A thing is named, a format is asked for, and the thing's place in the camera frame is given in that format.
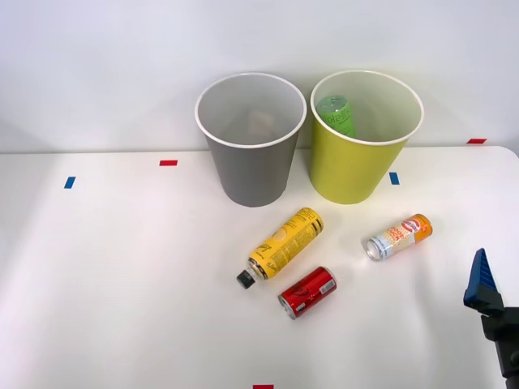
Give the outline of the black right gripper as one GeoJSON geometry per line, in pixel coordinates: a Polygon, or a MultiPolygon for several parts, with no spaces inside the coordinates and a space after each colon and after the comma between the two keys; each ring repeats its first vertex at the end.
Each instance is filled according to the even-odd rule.
{"type": "Polygon", "coordinates": [[[483,314],[483,333],[495,343],[505,385],[518,389],[518,308],[504,308],[484,248],[474,255],[463,303],[483,314]]]}

